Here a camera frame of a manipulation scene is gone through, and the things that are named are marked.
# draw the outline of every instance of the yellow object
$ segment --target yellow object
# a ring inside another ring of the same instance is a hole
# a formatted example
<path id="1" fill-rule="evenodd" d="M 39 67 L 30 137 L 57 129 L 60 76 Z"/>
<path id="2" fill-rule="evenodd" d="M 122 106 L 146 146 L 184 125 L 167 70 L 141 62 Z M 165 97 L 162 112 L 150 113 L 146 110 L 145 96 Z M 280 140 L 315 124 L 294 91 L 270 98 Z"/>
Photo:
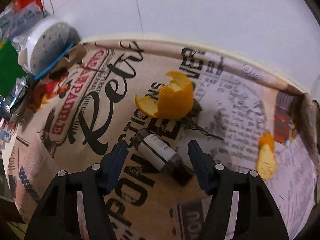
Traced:
<path id="1" fill-rule="evenodd" d="M 275 141 L 269 132 L 265 132 L 264 135 L 259 138 L 259 148 L 264 144 L 268 144 L 272 152 L 275 151 Z"/>
<path id="2" fill-rule="evenodd" d="M 277 168 L 274 153 L 268 144 L 261 146 L 257 161 L 257 172 L 262 179 L 271 179 Z"/>
<path id="3" fill-rule="evenodd" d="M 169 85 L 159 89 L 158 101 L 150 96 L 138 98 L 134 101 L 137 108 L 153 118 L 179 120 L 187 115 L 193 106 L 193 86 L 188 77 L 178 71 L 169 71 L 167 76 L 172 79 Z"/>

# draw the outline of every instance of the green object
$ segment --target green object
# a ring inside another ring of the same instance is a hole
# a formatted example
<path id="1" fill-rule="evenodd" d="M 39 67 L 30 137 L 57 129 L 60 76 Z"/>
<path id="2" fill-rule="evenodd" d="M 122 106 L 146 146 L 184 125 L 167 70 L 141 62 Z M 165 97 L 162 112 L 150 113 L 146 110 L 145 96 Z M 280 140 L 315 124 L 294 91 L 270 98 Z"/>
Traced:
<path id="1" fill-rule="evenodd" d="M 25 76 L 21 66 L 18 64 L 18 54 L 7 42 L 0 49 L 0 95 L 4 98 L 16 84 L 16 78 Z"/>

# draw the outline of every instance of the large orange peel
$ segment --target large orange peel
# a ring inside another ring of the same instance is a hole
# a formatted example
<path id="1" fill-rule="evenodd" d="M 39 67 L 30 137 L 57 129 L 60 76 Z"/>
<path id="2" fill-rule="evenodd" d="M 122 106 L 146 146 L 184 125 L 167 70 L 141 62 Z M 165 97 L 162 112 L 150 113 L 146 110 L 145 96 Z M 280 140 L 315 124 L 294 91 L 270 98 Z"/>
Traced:
<path id="1" fill-rule="evenodd" d="M 187 75 L 178 71 L 169 71 L 167 76 L 172 79 L 169 85 L 159 89 L 158 101 L 150 96 L 138 98 L 134 101 L 137 108 L 144 114 L 153 118 L 182 119 L 193 106 L 193 86 Z"/>

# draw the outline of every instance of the black bottle cap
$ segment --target black bottle cap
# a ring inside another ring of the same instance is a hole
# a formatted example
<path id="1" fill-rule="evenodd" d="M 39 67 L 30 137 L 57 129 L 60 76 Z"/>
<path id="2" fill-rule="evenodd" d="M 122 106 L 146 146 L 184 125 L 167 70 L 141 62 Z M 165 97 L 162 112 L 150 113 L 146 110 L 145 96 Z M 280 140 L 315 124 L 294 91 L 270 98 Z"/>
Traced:
<path id="1" fill-rule="evenodd" d="M 184 165 L 183 163 L 175 166 L 171 173 L 171 177 L 174 178 L 181 186 L 186 185 L 193 176 L 193 170 Z"/>

